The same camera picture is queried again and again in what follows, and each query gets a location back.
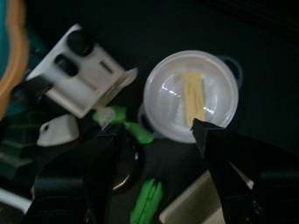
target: white plate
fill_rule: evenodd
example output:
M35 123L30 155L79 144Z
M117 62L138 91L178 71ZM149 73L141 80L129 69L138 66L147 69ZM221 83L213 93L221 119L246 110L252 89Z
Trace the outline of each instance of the white plate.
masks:
M184 74L188 72L202 72L206 119L221 127L228 127L236 115L240 89L229 66L206 52L178 52L154 68L145 86L149 121L174 141L196 143L185 118Z

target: wooden edge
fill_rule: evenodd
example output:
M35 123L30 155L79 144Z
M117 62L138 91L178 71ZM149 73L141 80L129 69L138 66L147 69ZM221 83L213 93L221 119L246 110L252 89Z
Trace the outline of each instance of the wooden edge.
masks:
M6 27L10 38L10 59L0 81L0 120L6 115L10 95L14 87L22 82L30 58L30 42L26 32L26 13L23 0L7 1Z

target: table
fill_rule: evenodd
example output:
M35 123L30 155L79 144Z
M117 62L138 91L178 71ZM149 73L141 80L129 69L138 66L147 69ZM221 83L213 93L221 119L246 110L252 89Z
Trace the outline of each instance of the table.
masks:
M297 42L202 1L27 0L27 10L29 21L49 46L79 23L95 34L121 65L139 68L134 84L114 100L129 106L133 120L143 102L146 78L165 57L180 51L202 50L236 58L245 69L245 83L229 129L299 156ZM111 223L129 223L146 179L158 177L165 181L163 209L206 169L193 144L158 140L145 147L145 153L142 178L127 193L113 198Z

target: stick of butter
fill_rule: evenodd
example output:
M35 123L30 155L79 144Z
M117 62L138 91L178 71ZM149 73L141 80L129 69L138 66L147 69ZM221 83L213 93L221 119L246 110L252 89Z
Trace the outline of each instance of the stick of butter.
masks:
M186 108L186 122L188 126L193 126L194 118L206 121L205 115L205 95L202 85L202 73L184 74L184 95Z

